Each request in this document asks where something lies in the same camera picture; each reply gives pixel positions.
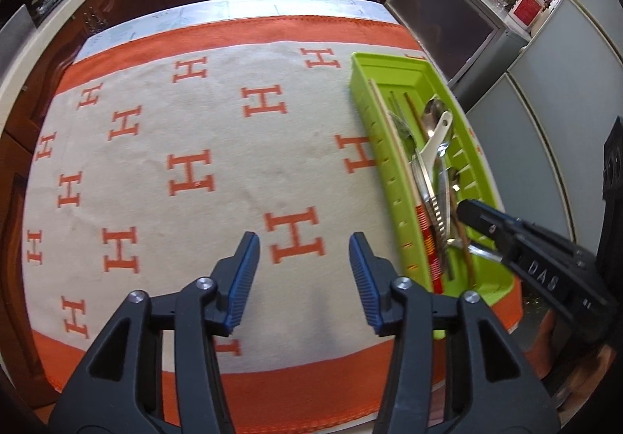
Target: metal spoon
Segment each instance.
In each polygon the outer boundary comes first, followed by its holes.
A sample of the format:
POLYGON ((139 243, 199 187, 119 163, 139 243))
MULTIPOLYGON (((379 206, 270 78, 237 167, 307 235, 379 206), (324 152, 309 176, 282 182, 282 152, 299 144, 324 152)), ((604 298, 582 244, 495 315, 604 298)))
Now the metal spoon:
POLYGON ((428 130, 429 140, 422 148, 422 158, 429 175, 433 172, 433 165, 437 157, 441 158, 450 144, 452 138, 452 113, 444 111, 435 124, 434 129, 428 130))
MULTIPOLYGON (((432 137, 433 133, 435 132, 435 127, 437 127, 441 116, 447 111, 448 106, 445 105, 445 102, 441 100, 437 96, 437 94, 435 94, 432 99, 426 102, 426 105, 424 106, 424 111, 422 112, 422 123, 424 124, 424 129, 429 137, 432 137)), ((450 146, 450 142, 453 136, 454 128, 451 126, 450 129, 447 131, 446 136, 443 138, 443 141, 438 147, 440 157, 445 154, 445 150, 448 149, 448 146, 450 146)))

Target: red label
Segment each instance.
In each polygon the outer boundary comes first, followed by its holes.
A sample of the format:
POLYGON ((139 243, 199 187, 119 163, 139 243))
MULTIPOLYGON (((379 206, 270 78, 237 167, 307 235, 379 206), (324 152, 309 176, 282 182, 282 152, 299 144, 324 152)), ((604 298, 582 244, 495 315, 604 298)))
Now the red label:
POLYGON ((513 15, 526 26, 530 26, 540 12, 541 4, 536 0, 520 0, 513 15))

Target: cutlery tray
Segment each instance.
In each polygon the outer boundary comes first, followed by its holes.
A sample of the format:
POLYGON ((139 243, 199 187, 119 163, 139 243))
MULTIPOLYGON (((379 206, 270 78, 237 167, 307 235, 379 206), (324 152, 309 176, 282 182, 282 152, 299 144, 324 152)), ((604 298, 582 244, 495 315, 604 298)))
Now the cutlery tray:
MULTIPOLYGON (((454 136, 444 160, 446 167, 454 166, 460 171, 461 186, 455 192, 457 202, 478 199, 502 209, 487 161, 463 110, 431 63, 402 56, 354 53, 350 90, 375 155, 376 167, 400 246, 402 274, 432 291, 424 240, 415 211, 414 183, 405 144, 387 112, 387 105, 391 102, 390 92, 393 92, 395 102, 409 122, 420 150, 426 141, 419 133, 404 94, 408 94, 420 116, 426 102, 435 94, 452 112, 454 136), (376 81, 383 101, 379 102, 375 98, 368 83, 370 79, 376 81)), ((490 239, 471 228, 466 227, 466 232, 471 239, 493 247, 490 239)), ((455 278, 450 281, 446 274, 443 275, 443 293, 456 297, 469 288, 466 266, 461 250, 449 248, 448 257, 455 278)), ((501 318, 507 328, 517 323, 521 318, 521 296, 518 288, 515 288, 516 280, 512 272, 501 264, 481 257, 472 256, 472 261, 476 290, 487 304, 493 306, 513 293, 504 302, 504 315, 501 318)))

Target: table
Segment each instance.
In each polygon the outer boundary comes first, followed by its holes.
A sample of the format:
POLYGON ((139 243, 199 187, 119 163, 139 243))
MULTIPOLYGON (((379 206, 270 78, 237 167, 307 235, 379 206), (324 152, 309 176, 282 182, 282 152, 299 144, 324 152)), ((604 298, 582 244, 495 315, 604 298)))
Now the table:
MULTIPOLYGON (((375 413, 391 341, 366 325, 348 237, 362 230, 398 260, 350 102, 355 51, 424 56, 382 6, 357 0, 215 0, 84 46, 46 117, 24 212, 26 301, 56 388, 129 291, 177 291, 253 230, 247 310, 217 341, 237 431, 375 413)), ((165 335, 175 421, 172 362, 165 335)))

